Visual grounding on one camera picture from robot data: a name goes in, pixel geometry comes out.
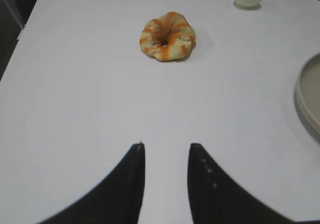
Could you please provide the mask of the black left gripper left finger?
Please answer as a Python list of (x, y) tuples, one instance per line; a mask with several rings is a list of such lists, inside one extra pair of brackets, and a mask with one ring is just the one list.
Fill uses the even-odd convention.
[(133, 144), (89, 193), (43, 224), (137, 224), (145, 188), (145, 146)]

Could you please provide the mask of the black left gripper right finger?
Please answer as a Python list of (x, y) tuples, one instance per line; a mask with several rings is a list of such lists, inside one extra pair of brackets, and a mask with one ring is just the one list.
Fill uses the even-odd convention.
[(189, 149), (189, 206), (195, 224), (291, 224), (237, 184), (199, 143)]

